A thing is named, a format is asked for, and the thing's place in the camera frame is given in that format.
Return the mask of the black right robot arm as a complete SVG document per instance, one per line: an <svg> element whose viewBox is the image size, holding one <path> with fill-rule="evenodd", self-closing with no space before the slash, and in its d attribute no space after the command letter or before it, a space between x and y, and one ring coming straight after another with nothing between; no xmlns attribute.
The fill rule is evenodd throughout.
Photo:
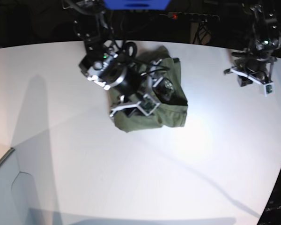
<svg viewBox="0 0 281 225"><path fill-rule="evenodd" d="M107 6L102 0L67 0L75 16L74 30L85 46L82 74L110 95L113 106L173 104L177 94L168 73L171 67L165 47L138 55L134 41L116 41Z"/></svg>

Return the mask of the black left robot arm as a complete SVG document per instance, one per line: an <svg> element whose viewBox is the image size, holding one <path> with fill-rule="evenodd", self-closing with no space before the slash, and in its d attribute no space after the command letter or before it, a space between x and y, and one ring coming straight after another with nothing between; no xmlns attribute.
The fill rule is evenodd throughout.
<svg viewBox="0 0 281 225"><path fill-rule="evenodd" d="M247 33L248 46L242 52L232 52L234 66L225 70L238 76L241 87L257 83L271 85L274 63L273 52L281 47L281 32L272 0L250 0L251 31Z"/></svg>

